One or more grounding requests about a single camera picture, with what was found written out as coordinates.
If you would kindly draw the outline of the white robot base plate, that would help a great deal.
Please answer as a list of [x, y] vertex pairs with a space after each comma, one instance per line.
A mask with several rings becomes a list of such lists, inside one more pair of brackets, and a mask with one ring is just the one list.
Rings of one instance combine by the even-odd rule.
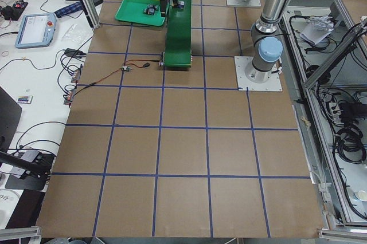
[[282, 85], [276, 64], [268, 72], [253, 67], [252, 56], [235, 56], [237, 88], [241, 91], [282, 92]]

